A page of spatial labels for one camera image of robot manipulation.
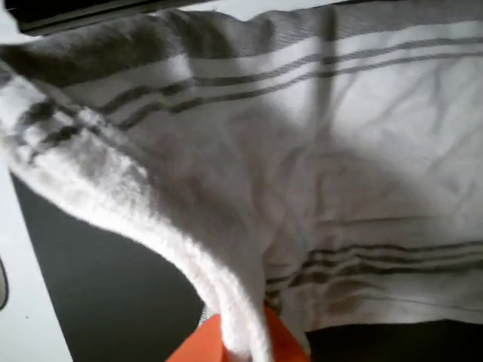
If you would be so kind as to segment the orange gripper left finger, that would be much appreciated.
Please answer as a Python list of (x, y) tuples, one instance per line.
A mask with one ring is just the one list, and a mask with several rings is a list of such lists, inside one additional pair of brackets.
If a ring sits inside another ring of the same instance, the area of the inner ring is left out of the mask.
[(167, 362), (223, 361), (227, 361), (227, 356), (218, 314), (198, 327), (167, 359)]

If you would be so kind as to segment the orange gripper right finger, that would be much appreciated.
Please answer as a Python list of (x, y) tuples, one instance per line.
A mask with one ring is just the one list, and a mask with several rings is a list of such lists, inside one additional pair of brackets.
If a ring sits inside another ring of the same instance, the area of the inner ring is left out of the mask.
[(273, 360), (275, 362), (309, 362), (309, 356), (278, 315), (267, 306), (264, 307), (264, 311), (272, 341)]

